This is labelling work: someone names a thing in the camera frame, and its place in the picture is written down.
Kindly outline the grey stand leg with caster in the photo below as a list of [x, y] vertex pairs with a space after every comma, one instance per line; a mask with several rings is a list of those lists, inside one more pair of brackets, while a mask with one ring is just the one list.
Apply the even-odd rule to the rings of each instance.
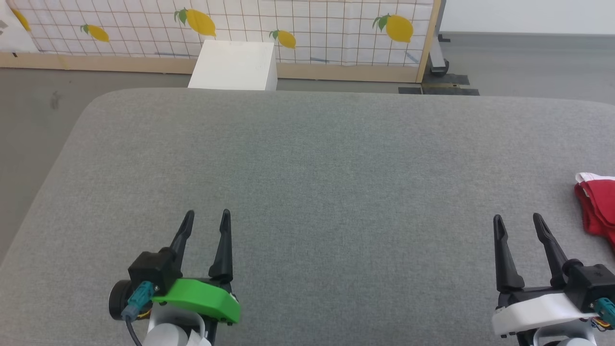
[[434, 77], [444, 77], [448, 74], [450, 68], [449, 61], [444, 57], [442, 44], [447, 44], [448, 42], [451, 42], [451, 40], [450, 38], [444, 37], [442, 33], [440, 33], [446, 2], [447, 0], [439, 0], [432, 45], [429, 51], [429, 73]]

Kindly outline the long black floor mat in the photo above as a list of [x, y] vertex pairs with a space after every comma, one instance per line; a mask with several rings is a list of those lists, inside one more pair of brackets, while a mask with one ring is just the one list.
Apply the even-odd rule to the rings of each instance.
[[399, 94], [429, 95], [429, 96], [480, 96], [476, 88], [461, 88], [457, 86], [404, 86], [398, 88]]

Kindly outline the small black floor mat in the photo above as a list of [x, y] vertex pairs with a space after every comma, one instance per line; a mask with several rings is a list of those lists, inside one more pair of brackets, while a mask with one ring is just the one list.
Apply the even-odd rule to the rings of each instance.
[[431, 83], [442, 85], [463, 85], [469, 86], [470, 81], [467, 75], [459, 75], [454, 73], [447, 73], [443, 76], [431, 76]]

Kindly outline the red garment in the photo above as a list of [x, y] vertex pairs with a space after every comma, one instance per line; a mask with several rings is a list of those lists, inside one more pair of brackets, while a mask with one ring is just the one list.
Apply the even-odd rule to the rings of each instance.
[[615, 176], [582, 172], [575, 179], [585, 232], [606, 239], [615, 252]]

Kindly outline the wood-framed lemon print panel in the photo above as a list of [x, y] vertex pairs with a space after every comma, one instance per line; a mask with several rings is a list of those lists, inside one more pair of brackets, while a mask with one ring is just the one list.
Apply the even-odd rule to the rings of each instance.
[[189, 74], [221, 42], [288, 79], [420, 83], [445, 0], [0, 0], [0, 68]]

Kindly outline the white box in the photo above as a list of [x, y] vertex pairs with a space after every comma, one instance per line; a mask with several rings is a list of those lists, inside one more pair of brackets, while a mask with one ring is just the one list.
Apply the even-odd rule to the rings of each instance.
[[272, 42], [206, 41], [189, 88], [275, 91], [277, 66]]

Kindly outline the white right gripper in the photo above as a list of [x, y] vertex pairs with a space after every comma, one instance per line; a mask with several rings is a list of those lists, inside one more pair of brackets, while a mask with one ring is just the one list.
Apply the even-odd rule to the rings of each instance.
[[544, 246], [551, 270], [549, 287], [523, 290], [525, 281], [518, 274], [509, 249], [509, 235], [501, 215], [493, 218], [494, 255], [498, 305], [492, 315], [492, 330], [497, 336], [518, 337], [589, 337], [594, 311], [582, 312], [565, 293], [563, 265], [567, 256], [552, 234], [542, 215], [532, 215], [539, 241]]

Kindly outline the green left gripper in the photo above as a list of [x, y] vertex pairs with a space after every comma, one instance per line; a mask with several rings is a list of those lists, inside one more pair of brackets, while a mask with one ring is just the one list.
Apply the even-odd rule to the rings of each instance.
[[[232, 293], [221, 287], [192, 278], [182, 278], [182, 264], [186, 242], [193, 231], [194, 211], [187, 211], [178, 232], [171, 243], [171, 273], [178, 279], [171, 289], [163, 295], [156, 294], [152, 302], [166, 303], [177, 308], [195, 312], [218, 322], [237, 324], [240, 322], [241, 308]], [[220, 284], [230, 284], [233, 274], [233, 242], [230, 210], [222, 212], [220, 239], [217, 254], [209, 268], [209, 278]]]

